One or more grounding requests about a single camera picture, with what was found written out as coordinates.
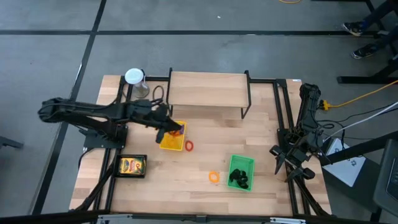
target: wooden shelf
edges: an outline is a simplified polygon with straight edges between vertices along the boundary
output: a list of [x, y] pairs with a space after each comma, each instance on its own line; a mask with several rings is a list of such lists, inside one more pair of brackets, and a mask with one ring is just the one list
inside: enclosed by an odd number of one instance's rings
[[249, 105], [246, 74], [172, 72], [169, 104], [187, 106]]

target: green basket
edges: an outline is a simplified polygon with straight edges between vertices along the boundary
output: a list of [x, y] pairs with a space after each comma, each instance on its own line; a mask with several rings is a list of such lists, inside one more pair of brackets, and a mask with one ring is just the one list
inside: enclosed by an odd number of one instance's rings
[[[249, 186], [247, 189], [241, 188], [236, 182], [236, 180], [234, 181], [229, 180], [229, 174], [232, 173], [232, 171], [234, 171], [235, 169], [239, 169], [246, 172], [246, 175], [248, 176], [248, 186]], [[253, 188], [254, 159], [239, 155], [232, 155], [231, 163], [229, 165], [229, 174], [227, 178], [228, 187], [250, 192], [251, 189]]]

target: yellow plate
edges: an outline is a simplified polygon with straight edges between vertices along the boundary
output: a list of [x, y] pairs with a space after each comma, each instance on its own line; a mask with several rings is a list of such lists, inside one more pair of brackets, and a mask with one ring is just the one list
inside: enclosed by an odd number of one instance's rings
[[176, 121], [179, 125], [182, 125], [183, 134], [178, 136], [172, 136], [169, 133], [165, 133], [162, 142], [160, 142], [161, 149], [169, 149], [182, 151], [184, 146], [185, 133], [187, 133], [187, 123], [184, 121]]

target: sneaker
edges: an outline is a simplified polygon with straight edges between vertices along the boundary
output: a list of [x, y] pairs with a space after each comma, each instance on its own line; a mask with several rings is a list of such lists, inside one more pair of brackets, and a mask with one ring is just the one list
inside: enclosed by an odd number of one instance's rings
[[364, 57], [372, 56], [376, 51], [376, 45], [368, 44], [365, 47], [361, 47], [360, 49], [351, 52], [351, 56], [355, 59], [361, 59]]
[[356, 37], [361, 36], [364, 32], [362, 29], [362, 22], [345, 22], [341, 25], [341, 27]]

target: gray floor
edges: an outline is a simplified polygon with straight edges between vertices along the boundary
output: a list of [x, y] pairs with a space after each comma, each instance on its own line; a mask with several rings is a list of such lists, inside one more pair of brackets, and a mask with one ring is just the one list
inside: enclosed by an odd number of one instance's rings
[[[375, 7], [382, 1], [373, 1]], [[1, 29], [88, 29], [99, 1], [31, 3], [3, 0]], [[365, 3], [312, 2], [288, 5], [277, 0], [144, 1], [108, 0], [100, 30], [338, 30], [344, 21], [369, 13]], [[396, 17], [383, 19], [393, 27]], [[0, 35], [0, 135], [24, 142], [21, 150], [0, 151], [0, 216], [25, 215], [37, 189], [55, 137], [57, 124], [41, 123], [41, 101], [68, 97], [76, 78], [87, 36]], [[132, 67], [149, 75], [176, 70], [243, 72], [257, 78], [300, 78], [317, 84], [322, 98], [337, 104], [378, 88], [378, 85], [339, 85], [339, 75], [371, 75], [386, 66], [391, 52], [353, 60], [349, 53], [373, 40], [355, 37], [282, 37], [233, 35], [97, 36], [78, 95], [95, 102], [103, 75], [120, 75]], [[319, 112], [320, 119], [343, 119], [396, 100], [397, 87], [355, 102]], [[397, 115], [390, 113], [349, 129], [347, 136], [375, 138], [395, 131]], [[44, 212], [68, 209], [84, 138], [69, 127]], [[361, 141], [347, 139], [349, 145]], [[378, 162], [382, 151], [366, 155]], [[370, 213], [328, 187], [332, 211], [345, 218], [368, 220]], [[383, 212], [384, 222], [397, 218]]]

